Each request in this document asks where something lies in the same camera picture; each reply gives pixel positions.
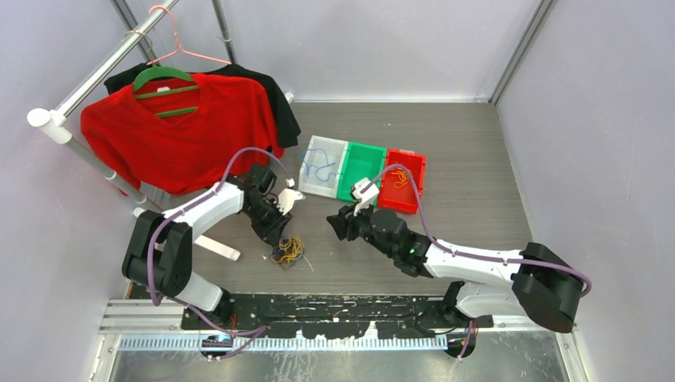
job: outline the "wood grain surface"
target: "wood grain surface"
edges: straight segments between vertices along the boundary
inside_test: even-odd
[[[311,135],[413,150],[427,156],[422,206],[434,236],[491,249],[523,248],[530,239],[501,135],[487,103],[294,103],[299,146],[283,163],[296,177]],[[272,166],[280,180],[283,172]],[[281,190],[283,181],[277,184]],[[172,205],[181,200],[173,200]],[[345,202],[315,195],[293,208],[285,234],[300,235],[306,257],[284,271],[266,260],[270,248],[232,216],[207,232],[242,252],[233,262],[195,247],[194,270],[231,292],[443,294],[449,279],[412,278],[363,240],[339,241],[326,222]],[[404,215],[422,232],[418,215]]]

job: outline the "black shirt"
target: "black shirt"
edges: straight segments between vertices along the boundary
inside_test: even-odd
[[[148,66],[145,63],[138,64],[133,68],[108,78],[103,82],[107,89],[107,93],[112,94],[129,84],[133,84],[136,76],[147,68]],[[286,101],[286,96],[272,77],[266,74],[253,72],[238,64],[230,64],[212,72],[206,72],[205,74],[250,78],[261,84],[267,93],[267,100],[270,103],[270,109],[272,110],[272,115],[276,122],[277,143],[282,148],[298,145],[300,126],[298,125],[298,121],[295,120],[293,111]]]

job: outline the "pink hanger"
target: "pink hanger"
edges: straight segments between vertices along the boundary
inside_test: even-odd
[[[169,8],[166,8],[165,6],[153,6],[152,8],[150,8],[150,10],[148,10],[148,14],[151,14],[153,10],[157,10],[157,9],[164,10],[165,12],[167,12],[169,14],[169,17],[171,18],[171,24],[174,26],[174,40],[176,41],[176,50],[167,54],[166,56],[162,56],[162,57],[159,57],[156,60],[152,60],[152,61],[148,62],[147,63],[148,65],[154,64],[155,62],[160,61],[160,60],[164,60],[167,57],[171,57],[174,54],[178,53],[178,51],[183,52],[183,53],[187,53],[190,56],[205,58],[206,60],[211,60],[211,61],[222,62],[223,64],[231,64],[232,63],[230,61],[221,60],[219,58],[214,58],[214,57],[204,56],[204,55],[197,54],[197,53],[188,52],[187,50],[183,49],[183,45],[181,45],[181,41],[178,40],[178,27],[176,26],[176,19],[174,18],[174,14],[172,14],[171,11],[169,10]]]

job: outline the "red shirt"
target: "red shirt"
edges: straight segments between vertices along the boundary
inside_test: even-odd
[[[275,156],[283,155],[260,84],[239,77],[192,77],[197,90],[136,99],[129,85],[82,110],[82,135],[96,156],[136,189],[141,181],[172,194],[210,187],[234,153],[247,146],[272,147]],[[195,83],[153,81],[136,94],[190,85]],[[197,110],[189,114],[155,115],[192,106]],[[232,173],[268,161],[267,155],[249,151],[237,158]]]

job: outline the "robotic arm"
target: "robotic arm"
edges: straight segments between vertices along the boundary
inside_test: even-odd
[[[412,277],[447,277],[452,282],[443,300],[443,316],[454,326],[492,314],[527,316],[536,324],[560,333],[572,331],[583,282],[563,271],[517,263],[538,260],[569,267],[542,244],[529,243],[525,250],[490,251],[462,247],[443,240],[436,246],[424,234],[411,231],[390,209],[374,211],[377,187],[364,191],[368,179],[353,187],[358,200],[326,219],[338,239],[361,237],[393,259],[394,266]],[[502,263],[472,259],[474,254],[503,259]]]
[[[193,241],[227,216],[243,212],[251,219],[258,237],[276,245],[292,219],[289,211],[304,196],[289,184],[278,199],[269,197],[276,175],[266,166],[254,165],[241,177],[228,176],[223,187],[216,183],[192,201],[164,213],[143,212],[136,220],[124,257],[122,274],[148,286],[147,252],[157,227],[176,212],[183,211],[160,232],[153,254],[154,285],[158,293],[210,312],[221,322],[232,315],[229,293],[192,271]]]

